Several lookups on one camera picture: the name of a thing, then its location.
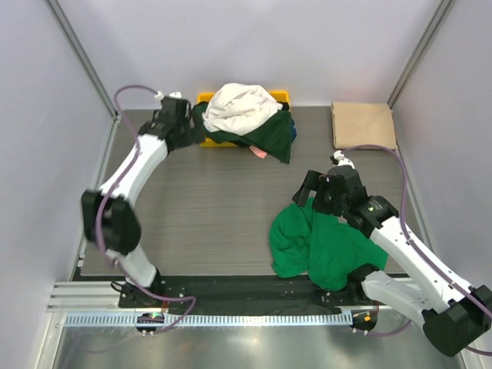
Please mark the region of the bright green t-shirt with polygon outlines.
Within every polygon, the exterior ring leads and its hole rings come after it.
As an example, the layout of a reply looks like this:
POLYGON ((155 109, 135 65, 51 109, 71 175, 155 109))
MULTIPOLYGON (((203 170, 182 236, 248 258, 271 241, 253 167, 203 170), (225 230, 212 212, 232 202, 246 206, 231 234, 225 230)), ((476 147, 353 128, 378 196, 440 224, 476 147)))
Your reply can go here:
POLYGON ((337 217, 316 212, 313 202, 309 198, 304 206, 290 204, 272 222, 271 266, 278 277, 307 273, 318 287, 338 291, 362 265, 385 269, 386 251, 337 217))

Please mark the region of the yellow plastic bin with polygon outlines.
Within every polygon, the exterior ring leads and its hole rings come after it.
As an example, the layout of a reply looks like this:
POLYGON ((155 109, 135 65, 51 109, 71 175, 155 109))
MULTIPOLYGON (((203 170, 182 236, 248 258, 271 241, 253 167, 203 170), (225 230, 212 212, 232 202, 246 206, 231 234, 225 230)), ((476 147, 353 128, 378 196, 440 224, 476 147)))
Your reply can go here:
MULTIPOLYGON (((271 89, 268 91, 269 94, 277 100, 277 102, 281 104, 290 104, 290 95, 287 90, 282 89, 271 89)), ((214 95, 214 92, 201 92, 198 94, 196 98, 197 103, 201 103, 203 101, 210 101, 214 95)), ((205 142, 201 143, 201 147, 203 148, 232 148, 237 147, 237 145, 233 142, 223 142, 217 143, 213 141, 211 138, 206 137, 205 142)))

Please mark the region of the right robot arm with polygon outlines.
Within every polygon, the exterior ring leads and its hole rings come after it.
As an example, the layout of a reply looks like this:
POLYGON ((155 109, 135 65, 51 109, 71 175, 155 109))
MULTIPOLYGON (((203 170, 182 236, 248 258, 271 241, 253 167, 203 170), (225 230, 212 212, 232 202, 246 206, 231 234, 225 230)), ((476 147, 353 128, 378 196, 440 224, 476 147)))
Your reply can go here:
POLYGON ((454 273, 409 231, 402 214, 384 197, 371 196, 353 165, 339 164, 328 173, 308 171, 293 195, 322 214, 342 217, 386 251, 414 282, 410 287, 372 264, 353 270, 346 292, 355 304, 381 302, 419 326, 440 353, 453 357, 491 328, 491 289, 474 287, 454 273))

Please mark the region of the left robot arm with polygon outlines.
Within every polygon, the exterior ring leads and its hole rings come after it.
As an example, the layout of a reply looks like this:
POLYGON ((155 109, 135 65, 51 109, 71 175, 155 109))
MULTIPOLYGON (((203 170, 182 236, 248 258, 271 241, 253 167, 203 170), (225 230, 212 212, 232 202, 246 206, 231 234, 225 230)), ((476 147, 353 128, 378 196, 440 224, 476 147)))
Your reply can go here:
POLYGON ((111 266, 119 266, 136 298, 146 307, 163 298, 161 274, 141 246, 135 213, 138 196, 154 170, 170 153, 203 142, 191 120, 191 103, 181 93, 158 94, 161 108, 139 129, 137 140, 115 173, 97 190, 81 196, 84 234, 111 266))

